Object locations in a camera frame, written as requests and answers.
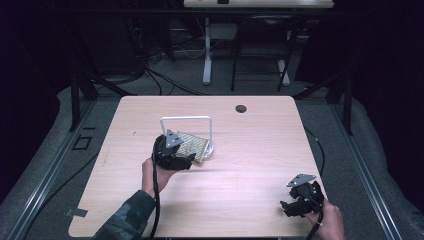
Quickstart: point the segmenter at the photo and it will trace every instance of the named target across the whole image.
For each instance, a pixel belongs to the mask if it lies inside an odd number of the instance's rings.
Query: dark curtain
[[[57,93],[70,67],[55,24],[37,1],[0,6],[0,200],[9,193],[52,127]]]
[[[325,19],[311,35],[296,76],[318,83],[356,64],[353,95],[367,109],[382,141],[388,171],[424,212],[424,17],[422,1],[335,1],[366,18]]]

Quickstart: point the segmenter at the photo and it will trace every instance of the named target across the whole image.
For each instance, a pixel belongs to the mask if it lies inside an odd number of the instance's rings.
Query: dark jacket sleeve
[[[92,239],[140,239],[154,208],[154,199],[139,190],[124,202]]]

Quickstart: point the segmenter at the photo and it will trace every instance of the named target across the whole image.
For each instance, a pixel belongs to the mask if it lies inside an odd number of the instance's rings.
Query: human hand
[[[159,166],[156,166],[157,180],[158,180],[158,190],[161,192],[169,179],[178,172],[175,170],[165,170]],[[155,198],[155,191],[153,187],[153,161],[151,158],[146,159],[143,163],[143,178],[141,180],[141,190],[145,191],[152,198]]]
[[[345,239],[343,215],[337,206],[331,204],[327,199],[324,199],[322,211],[324,218],[321,226],[316,232],[319,237],[324,240],[342,240]],[[305,217],[315,225],[318,221],[319,213],[308,213]]]

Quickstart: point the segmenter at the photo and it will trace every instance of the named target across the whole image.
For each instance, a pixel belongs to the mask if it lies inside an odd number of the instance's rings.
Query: black hole
[[[247,111],[247,108],[244,105],[237,105],[236,106],[236,111],[239,112],[239,113],[244,113],[244,112]]]

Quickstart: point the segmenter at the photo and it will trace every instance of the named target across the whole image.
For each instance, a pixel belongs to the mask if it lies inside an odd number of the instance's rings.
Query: light wood surface
[[[238,113],[237,105],[247,111]],[[279,203],[293,201],[286,183],[298,173],[318,176],[294,100],[284,96],[122,98],[78,206],[88,213],[74,217],[70,235],[92,236],[141,187],[141,165],[162,133],[161,117],[205,115],[213,121],[214,153],[176,173],[162,191],[156,236],[307,235],[310,223],[287,217]],[[206,120],[166,121],[165,127],[209,134]]]
[[[332,0],[230,0],[229,4],[218,4],[217,0],[184,0],[191,8],[332,8]]]

